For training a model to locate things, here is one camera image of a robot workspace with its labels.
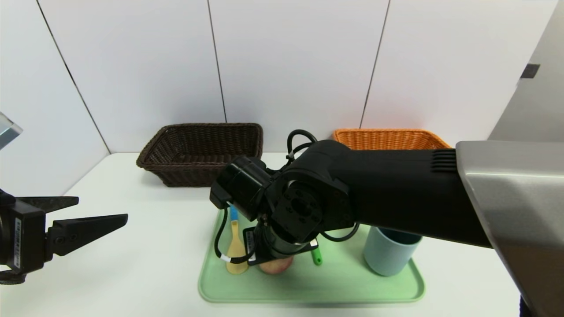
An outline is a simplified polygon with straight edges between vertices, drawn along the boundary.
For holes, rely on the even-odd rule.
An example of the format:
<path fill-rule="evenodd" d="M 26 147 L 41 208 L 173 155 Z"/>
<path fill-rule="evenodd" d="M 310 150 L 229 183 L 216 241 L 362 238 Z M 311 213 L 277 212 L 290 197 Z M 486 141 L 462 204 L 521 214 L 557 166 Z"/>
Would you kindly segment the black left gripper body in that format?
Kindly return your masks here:
<path fill-rule="evenodd" d="M 1 200 L 1 264 L 11 273 L 31 273 L 45 263 L 46 214 L 17 199 Z"/>

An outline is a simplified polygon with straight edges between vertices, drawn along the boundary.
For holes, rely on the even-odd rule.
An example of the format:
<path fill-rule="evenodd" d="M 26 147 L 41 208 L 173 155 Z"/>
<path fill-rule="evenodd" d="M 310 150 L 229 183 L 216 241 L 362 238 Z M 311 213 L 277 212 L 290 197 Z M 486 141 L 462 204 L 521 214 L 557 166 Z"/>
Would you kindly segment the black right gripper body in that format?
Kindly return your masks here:
<path fill-rule="evenodd" d="M 242 231 L 246 251 L 253 252 L 247 263 L 259 265 L 315 250 L 319 246 L 318 235 L 319 233 L 313 232 L 304 241 L 298 241 L 282 229 L 254 221 Z"/>

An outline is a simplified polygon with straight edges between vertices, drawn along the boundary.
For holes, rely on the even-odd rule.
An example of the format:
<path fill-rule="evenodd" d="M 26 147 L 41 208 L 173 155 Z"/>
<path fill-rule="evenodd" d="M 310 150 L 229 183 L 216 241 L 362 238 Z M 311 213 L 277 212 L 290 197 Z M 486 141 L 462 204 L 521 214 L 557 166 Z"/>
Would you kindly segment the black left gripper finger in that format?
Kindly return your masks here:
<path fill-rule="evenodd" d="M 79 198 L 76 196 L 18 197 L 17 199 L 43 210 L 45 213 L 51 213 L 79 204 Z"/>
<path fill-rule="evenodd" d="M 127 224 L 128 214 L 53 221 L 46 232 L 45 262 L 54 255 L 65 256 Z"/>

